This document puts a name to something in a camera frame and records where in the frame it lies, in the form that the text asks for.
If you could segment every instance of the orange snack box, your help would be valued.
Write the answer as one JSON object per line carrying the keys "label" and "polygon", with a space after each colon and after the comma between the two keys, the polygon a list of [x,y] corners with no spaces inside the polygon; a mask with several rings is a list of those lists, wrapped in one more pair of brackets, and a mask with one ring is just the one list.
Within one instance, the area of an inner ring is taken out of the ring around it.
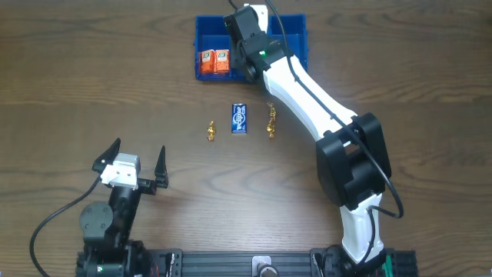
{"label": "orange snack box", "polygon": [[215,50],[215,73],[229,73],[229,50]]}
{"label": "orange snack box", "polygon": [[215,73],[215,51],[206,50],[201,54],[200,73],[212,74]]}

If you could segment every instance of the white plastic part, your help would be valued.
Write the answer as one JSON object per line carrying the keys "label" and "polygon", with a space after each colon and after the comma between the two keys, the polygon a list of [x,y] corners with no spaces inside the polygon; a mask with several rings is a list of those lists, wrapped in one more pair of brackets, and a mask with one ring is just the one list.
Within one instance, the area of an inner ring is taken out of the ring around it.
{"label": "white plastic part", "polygon": [[258,15],[258,24],[260,25],[260,30],[267,32],[268,30],[268,8],[266,5],[249,5],[244,4],[244,6],[251,6],[256,14]]}
{"label": "white plastic part", "polygon": [[[346,125],[352,123],[357,115],[332,99],[304,70],[296,56],[291,57],[292,66],[299,79]],[[323,138],[326,131],[336,132],[341,126],[306,92],[289,69],[287,58],[283,57],[271,64],[263,72],[267,90],[279,98],[306,126],[314,140]]]}
{"label": "white plastic part", "polygon": [[137,174],[140,158],[137,155],[118,153],[112,165],[106,165],[101,174],[101,183],[106,185],[138,189]]}
{"label": "white plastic part", "polygon": [[[370,205],[379,206],[382,195],[382,193],[372,195],[361,202],[357,209],[353,211],[346,206],[340,207],[341,221],[344,224],[344,238],[341,242],[345,251],[355,263],[359,263],[365,256],[372,236],[371,219],[366,209]],[[384,244],[379,237],[378,213],[376,210],[372,210],[372,213],[374,224],[376,225],[376,233],[374,247],[365,262],[371,260],[384,248]]]}

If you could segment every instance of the blue tray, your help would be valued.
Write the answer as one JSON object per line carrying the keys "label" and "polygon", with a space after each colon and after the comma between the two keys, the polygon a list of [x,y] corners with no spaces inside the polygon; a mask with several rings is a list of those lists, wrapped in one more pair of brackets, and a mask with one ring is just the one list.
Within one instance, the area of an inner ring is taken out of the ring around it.
{"label": "blue tray", "polygon": [[[222,15],[197,15],[194,34],[194,73],[200,81],[246,81],[241,71],[231,68],[229,74],[200,74],[200,52],[208,49],[231,50],[231,37],[222,21]],[[289,47],[308,70],[308,32],[306,31],[306,15],[281,15]],[[280,25],[275,16],[270,15],[267,34],[273,38],[284,40]]]}

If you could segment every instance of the blue bin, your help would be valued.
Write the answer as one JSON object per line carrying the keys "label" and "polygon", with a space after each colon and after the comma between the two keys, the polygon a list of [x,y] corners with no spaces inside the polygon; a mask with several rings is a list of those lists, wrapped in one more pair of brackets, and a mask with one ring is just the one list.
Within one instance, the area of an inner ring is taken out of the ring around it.
{"label": "blue bin", "polygon": [[[226,75],[200,74],[200,52],[208,49],[231,50],[231,37],[222,21],[222,15],[198,15],[194,34],[194,73],[200,81],[246,81],[242,72],[231,68]],[[306,31],[306,15],[281,15],[289,47],[308,70],[308,32]],[[270,15],[267,33],[273,38],[284,40],[280,25],[275,16]]]}

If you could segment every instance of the wood grain surface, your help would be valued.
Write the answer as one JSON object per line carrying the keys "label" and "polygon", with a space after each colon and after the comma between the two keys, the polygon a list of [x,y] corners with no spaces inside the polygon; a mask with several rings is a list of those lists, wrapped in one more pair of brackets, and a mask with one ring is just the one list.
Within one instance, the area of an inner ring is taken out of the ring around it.
{"label": "wood grain surface", "polygon": [[[382,122],[401,220],[381,216],[385,246],[415,249],[426,275],[492,268],[492,2],[277,1],[305,13],[309,73],[341,104]],[[194,17],[225,0],[0,1],[0,272],[37,276],[30,236],[92,183],[117,137],[151,178],[166,145],[171,186],[143,196],[133,239],[152,249],[308,250],[341,242],[338,208],[316,177],[314,141],[258,87],[194,78]],[[248,104],[249,133],[230,132]],[[216,121],[216,141],[206,139]],[[100,185],[50,222],[35,250],[74,275],[78,217]],[[394,209],[389,193],[382,206]]]}

